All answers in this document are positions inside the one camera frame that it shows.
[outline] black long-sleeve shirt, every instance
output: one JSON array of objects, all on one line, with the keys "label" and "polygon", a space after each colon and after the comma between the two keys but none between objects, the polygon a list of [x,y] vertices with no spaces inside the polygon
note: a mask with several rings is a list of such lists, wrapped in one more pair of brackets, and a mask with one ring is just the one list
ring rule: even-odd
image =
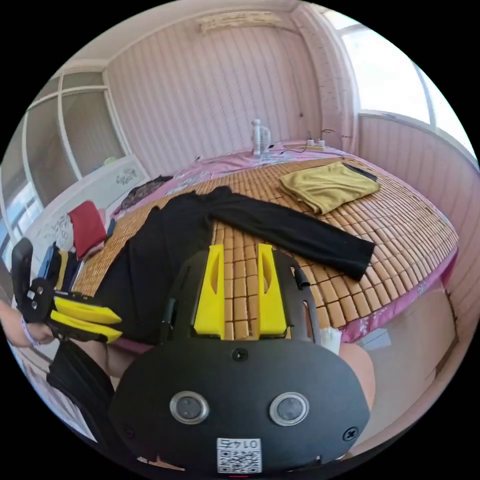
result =
[{"label": "black long-sleeve shirt", "polygon": [[205,195],[179,195],[162,209],[151,209],[95,294],[103,306],[122,318],[119,329],[125,338],[157,342],[170,288],[182,264],[208,249],[214,220],[338,269],[357,281],[364,275],[375,247],[304,213],[232,193],[227,186]]}]

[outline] qr code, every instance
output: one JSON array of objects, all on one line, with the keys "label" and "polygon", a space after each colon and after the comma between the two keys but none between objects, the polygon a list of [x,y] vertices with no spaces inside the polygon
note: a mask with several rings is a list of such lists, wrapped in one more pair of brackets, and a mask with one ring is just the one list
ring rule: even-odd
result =
[{"label": "qr code", "polygon": [[218,472],[224,474],[258,474],[262,471],[260,450],[218,450]]}]

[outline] ceiling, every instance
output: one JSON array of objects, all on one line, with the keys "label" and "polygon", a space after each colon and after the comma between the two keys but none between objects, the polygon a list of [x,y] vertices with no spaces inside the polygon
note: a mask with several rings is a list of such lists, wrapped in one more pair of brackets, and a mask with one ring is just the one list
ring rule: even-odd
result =
[{"label": "ceiling", "polygon": [[214,10],[276,10],[292,12],[300,0],[176,0],[124,20],[79,50],[60,70],[91,61],[105,66],[119,52],[155,30]]}]

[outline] folded yellow cloth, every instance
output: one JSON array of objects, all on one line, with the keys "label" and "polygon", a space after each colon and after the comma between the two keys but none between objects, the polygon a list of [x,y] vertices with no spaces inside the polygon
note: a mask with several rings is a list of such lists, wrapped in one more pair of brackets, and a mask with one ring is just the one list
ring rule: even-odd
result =
[{"label": "folded yellow cloth", "polygon": [[281,176],[280,185],[283,191],[305,202],[316,214],[327,214],[380,188],[379,183],[350,170],[341,161]]},{"label": "folded yellow cloth", "polygon": [[60,272],[58,273],[58,279],[55,284],[55,290],[61,290],[64,283],[65,270],[67,269],[67,262],[69,261],[69,253],[65,250],[59,250],[58,253],[61,257]]}]

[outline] folded red towel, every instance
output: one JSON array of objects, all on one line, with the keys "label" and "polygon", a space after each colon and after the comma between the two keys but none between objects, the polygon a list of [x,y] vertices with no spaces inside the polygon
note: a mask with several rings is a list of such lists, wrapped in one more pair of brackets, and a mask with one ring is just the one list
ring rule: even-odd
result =
[{"label": "folded red towel", "polygon": [[73,225],[73,245],[81,260],[90,249],[107,237],[104,223],[97,207],[91,200],[84,201],[68,213]]}]

